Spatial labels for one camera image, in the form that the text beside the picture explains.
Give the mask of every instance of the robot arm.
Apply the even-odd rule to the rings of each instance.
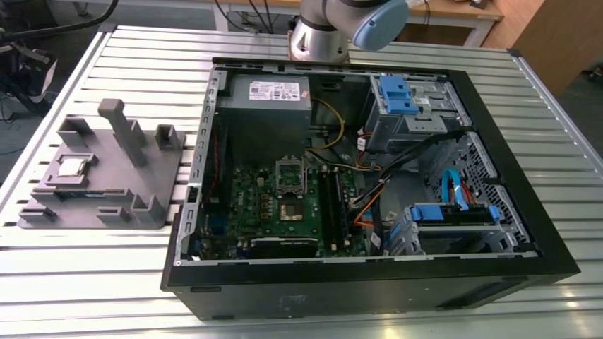
[[[395,39],[409,19],[406,0],[303,0],[291,35],[291,55],[303,61],[342,62],[349,40],[377,51]]]

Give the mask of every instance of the slotted aluminum workbench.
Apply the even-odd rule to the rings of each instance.
[[[602,160],[527,64],[502,50],[394,44],[378,53],[353,47],[351,60],[470,74],[582,269],[555,285],[467,311],[205,323],[159,289],[170,226],[158,231],[16,227],[60,144],[64,117],[86,117],[94,128],[108,128],[96,113],[106,97],[124,100],[127,116],[145,129],[174,124],[187,131],[173,198],[182,201],[214,56],[285,59],[287,38],[124,26],[96,34],[0,190],[0,335],[497,339],[603,333]]]

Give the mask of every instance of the motherboard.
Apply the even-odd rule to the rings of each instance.
[[[287,158],[275,167],[237,167],[230,213],[226,220],[209,220],[214,236],[237,243],[214,245],[214,258],[291,257],[295,251],[322,258],[365,256],[363,229],[347,221],[357,193],[349,169]]]

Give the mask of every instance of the power supply label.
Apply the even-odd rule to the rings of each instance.
[[[249,99],[270,101],[301,101],[301,84],[254,81],[249,87]]]

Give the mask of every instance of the open computer tower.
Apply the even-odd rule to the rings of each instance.
[[[463,71],[214,60],[162,279],[201,319],[473,308],[578,272]]]

